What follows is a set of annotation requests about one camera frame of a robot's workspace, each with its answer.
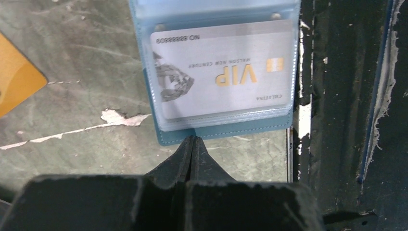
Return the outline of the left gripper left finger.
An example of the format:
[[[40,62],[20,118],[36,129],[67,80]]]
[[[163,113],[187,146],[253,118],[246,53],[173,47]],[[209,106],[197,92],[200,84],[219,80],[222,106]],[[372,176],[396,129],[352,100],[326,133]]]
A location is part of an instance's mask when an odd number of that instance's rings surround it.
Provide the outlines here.
[[[47,174],[32,178],[3,231],[179,231],[195,138],[144,175]]]

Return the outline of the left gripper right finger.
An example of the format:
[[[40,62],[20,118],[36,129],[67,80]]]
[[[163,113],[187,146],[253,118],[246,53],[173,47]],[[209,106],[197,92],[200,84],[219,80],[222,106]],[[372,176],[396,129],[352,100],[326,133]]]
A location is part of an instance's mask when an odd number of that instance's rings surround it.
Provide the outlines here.
[[[323,231],[311,190],[299,183],[200,180],[186,182],[188,231]]]

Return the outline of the silver credit card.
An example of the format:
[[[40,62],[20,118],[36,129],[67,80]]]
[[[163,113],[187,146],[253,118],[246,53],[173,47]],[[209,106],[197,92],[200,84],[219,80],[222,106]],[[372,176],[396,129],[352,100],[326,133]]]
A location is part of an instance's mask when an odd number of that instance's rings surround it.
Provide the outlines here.
[[[166,119],[291,103],[290,20],[162,31],[150,38]]]

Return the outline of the blue card holder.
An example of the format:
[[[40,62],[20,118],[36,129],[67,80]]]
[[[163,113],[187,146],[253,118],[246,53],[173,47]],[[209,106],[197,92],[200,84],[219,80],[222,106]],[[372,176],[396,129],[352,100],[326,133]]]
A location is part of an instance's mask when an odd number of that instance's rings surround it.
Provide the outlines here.
[[[129,8],[159,143],[163,146],[173,145],[189,135],[214,139],[290,127],[296,84],[300,6],[298,0],[131,0]],[[151,46],[152,33],[276,20],[290,20],[292,23],[294,57],[290,105],[178,119],[164,117]]]

